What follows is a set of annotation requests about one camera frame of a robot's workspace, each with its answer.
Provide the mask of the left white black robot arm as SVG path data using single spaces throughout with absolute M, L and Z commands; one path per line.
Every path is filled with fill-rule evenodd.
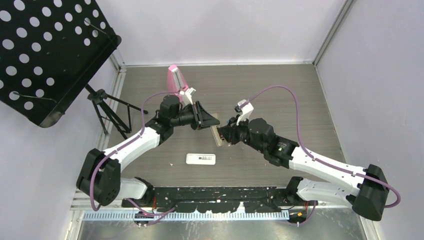
M 148 183 L 139 177 L 122 178 L 122 171 L 147 151 L 163 144 L 175 127 L 190 126 L 196 131 L 219 124 L 199 101 L 183 105 L 176 95 L 166 95 L 155 116 L 141 130 L 118 145 L 105 150 L 94 148 L 87 153 L 76 187 L 89 197 L 94 211 L 116 199 L 133 199 L 141 207 L 148 207 L 154 199 Z

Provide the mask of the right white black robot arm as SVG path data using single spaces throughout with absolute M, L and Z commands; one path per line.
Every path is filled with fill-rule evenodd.
M 302 201 L 321 201 L 351 207 L 363 218 L 380 221 L 386 208 L 389 186 L 383 170 L 370 164 L 360 167 L 333 160 L 277 135 L 262 118 L 237 123 L 233 117 L 217 128 L 217 138 L 230 145 L 243 143 L 263 154 L 277 167 L 305 172 L 321 182 L 293 177 L 285 198 L 291 205 Z

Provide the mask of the white remote control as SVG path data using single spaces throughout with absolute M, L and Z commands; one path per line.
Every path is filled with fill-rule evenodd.
M 186 155 L 186 164 L 188 165 L 207 165 L 213 166 L 216 164 L 215 154 L 203 154 L 203 153 L 188 153 Z

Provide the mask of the pink metronome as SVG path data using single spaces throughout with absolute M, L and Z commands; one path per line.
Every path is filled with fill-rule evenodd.
M 181 70 L 177 65 L 173 64 L 168 67 L 167 70 L 167 89 L 169 92 L 175 93 L 179 97 L 180 101 L 183 101 L 183 98 L 180 96 L 180 92 L 185 92 L 189 88 Z

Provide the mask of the black tripod stand legs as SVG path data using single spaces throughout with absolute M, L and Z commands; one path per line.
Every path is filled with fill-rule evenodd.
M 147 110 L 142 110 L 141 108 L 123 101 L 117 97 L 107 94 L 104 89 L 99 89 L 95 91 L 89 84 L 85 86 L 85 89 L 89 92 L 87 99 L 91 101 L 97 118 L 102 127 L 102 131 L 105 135 L 109 134 L 109 131 L 106 129 L 104 120 L 107 120 L 112 123 L 112 125 L 117 129 L 120 135 L 126 140 L 127 134 L 132 133 L 132 122 L 131 122 L 131 111 L 130 109 L 137 110 L 147 115 L 149 112 Z M 119 104 L 125 105 L 127 108 L 128 124 L 126 124 L 122 118 L 120 118 L 113 109 L 106 103 L 107 99 L 111 99 Z

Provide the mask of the black perforated music stand desk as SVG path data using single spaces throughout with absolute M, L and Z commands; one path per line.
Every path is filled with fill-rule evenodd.
M 49 128 L 121 41 L 94 0 L 3 0 L 0 100 Z

